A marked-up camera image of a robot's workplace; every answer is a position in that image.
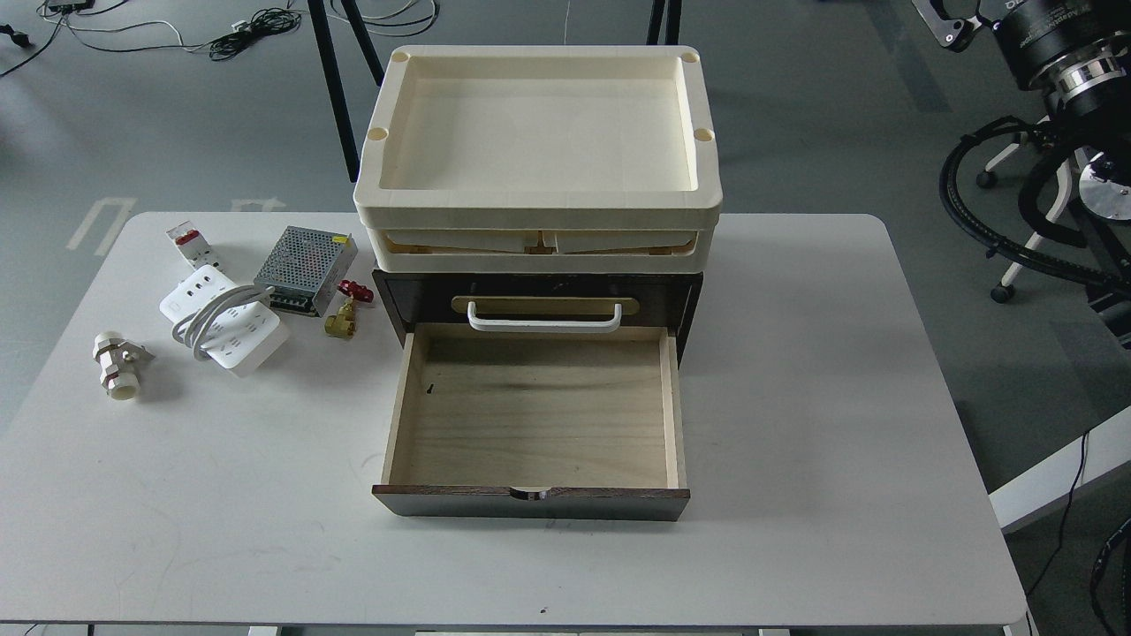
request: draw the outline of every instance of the white handle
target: white handle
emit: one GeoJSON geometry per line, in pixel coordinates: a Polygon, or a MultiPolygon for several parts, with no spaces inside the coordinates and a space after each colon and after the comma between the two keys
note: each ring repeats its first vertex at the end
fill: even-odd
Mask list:
{"type": "Polygon", "coordinates": [[[467,303],[467,323],[480,332],[512,332],[526,334],[607,334],[621,326],[624,309],[613,306],[613,317],[599,323],[590,320],[492,320],[475,315],[475,301],[467,303]]]}

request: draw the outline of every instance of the cream plastic tray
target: cream plastic tray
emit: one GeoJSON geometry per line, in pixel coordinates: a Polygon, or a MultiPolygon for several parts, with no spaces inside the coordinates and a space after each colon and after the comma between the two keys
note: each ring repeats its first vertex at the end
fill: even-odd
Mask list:
{"type": "Polygon", "coordinates": [[[723,194],[687,46],[403,46],[354,203],[387,272],[701,272],[723,194]]]}

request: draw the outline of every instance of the white power strip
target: white power strip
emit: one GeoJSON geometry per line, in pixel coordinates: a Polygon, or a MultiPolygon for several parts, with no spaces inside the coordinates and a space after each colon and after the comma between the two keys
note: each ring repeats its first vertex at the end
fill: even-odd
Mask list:
{"type": "MultiPolygon", "coordinates": [[[[211,265],[204,265],[161,301],[161,312],[174,325],[238,286],[211,265]]],[[[267,360],[291,335],[261,302],[233,307],[219,315],[200,349],[221,367],[244,377],[267,360]]]]}

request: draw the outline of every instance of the wooden drawer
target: wooden drawer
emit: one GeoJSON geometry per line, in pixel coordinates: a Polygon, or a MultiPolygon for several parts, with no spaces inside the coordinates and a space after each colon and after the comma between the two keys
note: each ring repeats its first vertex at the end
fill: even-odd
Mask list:
{"type": "MultiPolygon", "coordinates": [[[[702,287],[701,273],[390,274],[375,269],[373,281],[403,344],[405,336],[420,324],[467,324],[466,302],[460,304],[460,299],[622,299],[627,302],[623,303],[621,324],[627,327],[665,327],[675,337],[676,359],[683,355],[702,287]]],[[[552,317],[541,309],[537,313],[543,318],[552,317]]],[[[558,317],[597,319],[596,315],[575,315],[568,309],[563,309],[558,317]]]]}
{"type": "Polygon", "coordinates": [[[399,515],[677,519],[675,337],[415,325],[373,495],[399,515]]]}

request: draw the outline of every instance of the metal pole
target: metal pole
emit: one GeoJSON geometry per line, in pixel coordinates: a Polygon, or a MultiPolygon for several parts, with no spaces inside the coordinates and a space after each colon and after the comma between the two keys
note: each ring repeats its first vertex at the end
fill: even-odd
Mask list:
{"type": "Polygon", "coordinates": [[[346,94],[342,89],[342,76],[338,74],[338,60],[334,55],[334,41],[330,38],[330,25],[326,19],[326,6],[322,0],[309,0],[310,24],[314,28],[314,40],[318,42],[318,55],[322,59],[322,75],[326,76],[326,89],[330,93],[330,108],[334,109],[334,122],[338,127],[338,140],[342,141],[342,155],[346,160],[346,171],[349,181],[357,182],[361,160],[357,157],[357,145],[353,138],[353,127],[349,124],[349,109],[346,106],[346,94]]]}
{"type": "Polygon", "coordinates": [[[349,26],[353,27],[357,45],[361,46],[361,54],[365,58],[365,63],[369,65],[369,72],[373,74],[373,81],[380,86],[385,81],[385,69],[381,68],[381,60],[378,59],[377,50],[373,49],[373,41],[369,38],[369,32],[365,31],[365,23],[361,18],[361,11],[357,10],[357,2],[356,0],[342,0],[342,8],[346,10],[346,17],[349,18],[349,26]]]}
{"type": "Polygon", "coordinates": [[[648,44],[659,44],[659,23],[664,19],[664,0],[651,0],[651,17],[648,18],[648,44]]]}
{"type": "Polygon", "coordinates": [[[683,12],[683,0],[672,0],[667,3],[667,37],[664,44],[680,43],[680,14],[683,12]]]}

